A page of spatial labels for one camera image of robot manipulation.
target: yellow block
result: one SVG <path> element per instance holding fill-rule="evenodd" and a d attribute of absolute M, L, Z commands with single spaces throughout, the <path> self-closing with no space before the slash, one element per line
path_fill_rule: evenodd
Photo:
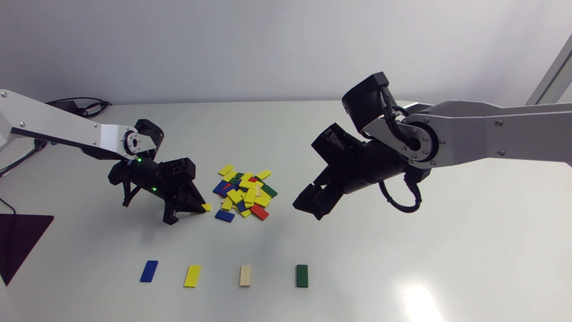
<path fill-rule="evenodd" d="M 240 177 L 242 181 L 248 181 L 248 179 L 252 178 L 254 174 L 252 172 L 246 172 L 244 175 Z"/>
<path fill-rule="evenodd" d="M 197 286 L 198 275 L 201 273 L 201 265 L 191 265 L 186 273 L 185 283 L 186 288 L 194 288 Z"/>
<path fill-rule="evenodd" d="M 262 196 L 254 198 L 254 203 L 258 203 L 262 207 L 268 206 L 269 202 L 270 202 L 270 198 L 264 198 Z"/>
<path fill-rule="evenodd" d="M 243 211 L 242 213 L 240 213 L 244 218 L 250 216 L 252 214 L 252 211 L 250 209 L 246 209 L 245 211 Z"/>
<path fill-rule="evenodd" d="M 224 166 L 224 168 L 222 168 L 219 171 L 220 175 L 226 175 L 228 173 L 228 171 L 234 169 L 235 167 L 232 164 L 227 164 L 226 166 Z"/>
<path fill-rule="evenodd" d="M 261 173 L 257 174 L 256 177 L 259 178 L 260 180 L 264 180 L 268 178 L 271 174 L 272 172 L 270 172 L 270 170 L 264 170 Z"/>
<path fill-rule="evenodd" d="M 250 181 L 244 181 L 242 180 L 239 184 L 239 187 L 241 188 L 247 188 L 247 189 L 255 189 L 256 188 L 256 184 L 254 182 L 250 182 Z"/>
<path fill-rule="evenodd" d="M 224 199 L 224 203 L 221 206 L 221 209 L 229 211 L 231 209 L 231 207 L 232 207 L 232 199 L 230 199 L 230 198 Z"/>
<path fill-rule="evenodd" d="M 227 172 L 227 174 L 224 175 L 223 180 L 226 181 L 226 182 L 229 182 L 232 178 L 235 177 L 235 175 L 236 175 L 237 173 L 238 173 L 238 172 L 236 172 L 235 170 L 230 170 L 230 171 Z"/>
<path fill-rule="evenodd" d="M 269 194 L 267 194 L 264 190 L 260 189 L 260 196 L 267 199 L 272 199 Z"/>
<path fill-rule="evenodd" d="M 227 197 L 230 197 L 230 199 L 232 199 L 232 202 L 234 203 L 239 203 L 243 200 L 243 198 L 239 195 L 238 191 L 236 190 L 228 191 Z"/>
<path fill-rule="evenodd" d="M 254 197 L 256 197 L 256 189 L 248 189 L 244 202 L 254 202 Z"/>

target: colored wooden block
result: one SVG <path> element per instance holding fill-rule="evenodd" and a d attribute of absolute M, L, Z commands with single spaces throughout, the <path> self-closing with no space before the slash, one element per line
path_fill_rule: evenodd
<path fill-rule="evenodd" d="M 228 171 L 228 173 L 224 175 L 223 180 L 229 182 L 232 178 L 235 177 L 236 173 L 237 172 L 235 170 Z"/>
<path fill-rule="evenodd" d="M 159 261 L 147 261 L 145 268 L 143 269 L 143 274 L 141 274 L 141 282 L 151 283 L 153 276 L 155 275 L 155 270 Z"/>
<path fill-rule="evenodd" d="M 268 217 L 268 212 L 262 209 L 259 205 L 254 205 L 250 208 L 252 213 L 256 215 L 256 217 L 260 218 L 261 220 L 265 220 Z"/>
<path fill-rule="evenodd" d="M 240 214 L 241 214 L 244 218 L 246 218 L 246 217 L 252 215 L 252 211 L 251 211 L 250 209 L 246 209 L 246 211 L 242 211 Z"/>
<path fill-rule="evenodd" d="M 255 189 L 256 184 L 254 182 L 250 182 L 248 180 L 241 180 L 239 183 L 239 187 L 245 188 L 245 189 Z"/>
<path fill-rule="evenodd" d="M 244 202 L 254 202 L 256 197 L 256 189 L 248 189 L 247 195 L 244 196 Z"/>
<path fill-rule="evenodd" d="M 227 164 L 219 171 L 220 175 L 226 175 L 230 170 L 234 169 L 235 167 L 232 164 Z"/>
<path fill-rule="evenodd" d="M 242 213 L 243 211 L 247 210 L 247 207 L 244 205 L 244 201 L 240 201 L 236 204 L 237 209 Z"/>
<path fill-rule="evenodd" d="M 240 286 L 250 286 L 251 272 L 252 272 L 251 265 L 240 266 L 240 282 L 239 282 Z"/>
<path fill-rule="evenodd" d="M 232 219 L 235 218 L 235 214 L 233 213 L 227 213 L 226 211 L 222 211 L 219 210 L 216 215 L 214 215 L 215 218 L 220 219 L 220 220 L 224 220 L 227 222 L 232 222 Z"/>
<path fill-rule="evenodd" d="M 227 196 L 227 193 L 228 193 L 229 191 L 233 191 L 233 190 L 236 190 L 236 189 L 238 189 L 238 187 L 235 186 L 235 185 L 233 185 L 233 184 L 231 184 L 230 186 L 227 186 L 226 188 L 224 188 L 223 191 L 222 191 L 220 194 L 221 194 L 223 197 L 226 197 L 226 196 Z"/>
<path fill-rule="evenodd" d="M 234 203 L 239 203 L 243 200 L 243 198 L 239 195 L 239 193 L 236 190 L 228 191 L 227 197 L 230 197 L 230 199 L 232 199 L 232 202 Z"/>
<path fill-rule="evenodd" d="M 261 173 L 257 174 L 256 177 L 259 178 L 260 180 L 264 180 L 268 178 L 271 174 L 272 172 L 270 172 L 270 170 L 264 170 Z"/>
<path fill-rule="evenodd" d="M 248 181 L 248 179 L 252 178 L 254 174 L 252 172 L 246 172 L 244 175 L 240 177 L 242 181 Z"/>
<path fill-rule="evenodd" d="M 201 265 L 191 265 L 189 270 L 186 272 L 185 283 L 183 284 L 186 288 L 194 288 L 197 286 L 198 275 L 201 273 Z"/>
<path fill-rule="evenodd" d="M 308 265 L 296 265 L 296 287 L 308 287 Z"/>
<path fill-rule="evenodd" d="M 231 209 L 231 207 L 232 207 L 232 199 L 230 199 L 230 198 L 224 199 L 224 203 L 221 206 L 221 209 L 229 211 Z"/>
<path fill-rule="evenodd" d="M 220 193 L 223 191 L 224 187 L 227 186 L 227 184 L 228 184 L 228 182 L 226 182 L 226 181 L 221 181 L 221 182 L 213 189 L 213 192 L 214 192 L 215 194 L 220 194 Z"/>
<path fill-rule="evenodd" d="M 265 184 L 263 187 L 260 188 L 262 189 L 262 191 L 267 193 L 270 196 L 270 198 L 274 198 L 278 195 L 278 193 L 274 191 L 274 189 L 270 188 L 270 186 L 267 184 Z"/>
<path fill-rule="evenodd" d="M 264 207 L 264 208 L 266 208 L 268 206 L 269 202 L 270 202 L 270 198 L 264 198 L 264 197 L 255 197 L 254 198 L 254 203 L 257 203 L 261 207 Z"/>

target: green block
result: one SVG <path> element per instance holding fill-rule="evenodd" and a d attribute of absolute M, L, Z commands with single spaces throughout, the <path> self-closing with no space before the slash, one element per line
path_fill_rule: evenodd
<path fill-rule="evenodd" d="M 276 191 L 274 191 L 274 189 L 270 188 L 270 186 L 267 185 L 265 182 L 264 182 L 264 185 L 262 186 L 262 188 L 260 188 L 260 189 L 262 189 L 262 191 L 267 193 L 270 196 L 270 198 L 274 198 L 278 195 L 278 193 Z"/>
<path fill-rule="evenodd" d="M 296 265 L 296 287 L 308 287 L 308 265 Z"/>

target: white wall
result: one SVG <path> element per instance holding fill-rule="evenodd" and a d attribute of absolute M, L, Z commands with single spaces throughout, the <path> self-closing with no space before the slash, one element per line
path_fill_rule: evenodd
<path fill-rule="evenodd" d="M 116 104 L 338 100 L 383 70 L 399 99 L 523 104 L 569 0 L 4 0 L 0 88 Z"/>

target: black cable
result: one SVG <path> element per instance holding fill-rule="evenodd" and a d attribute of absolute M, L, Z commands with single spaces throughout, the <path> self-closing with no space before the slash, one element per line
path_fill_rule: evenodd
<path fill-rule="evenodd" d="M 421 201 L 422 201 L 421 191 L 419 190 L 419 187 L 417 186 L 416 183 L 408 184 L 407 187 L 415 197 L 415 204 L 413 206 L 403 206 L 397 203 L 387 191 L 386 184 L 383 181 L 379 182 L 379 188 L 381 189 L 383 196 L 387 199 L 387 202 L 389 202 L 393 207 L 395 207 L 399 211 L 402 211 L 404 213 L 413 213 L 417 211 L 417 209 L 419 209 L 419 207 L 421 206 Z"/>

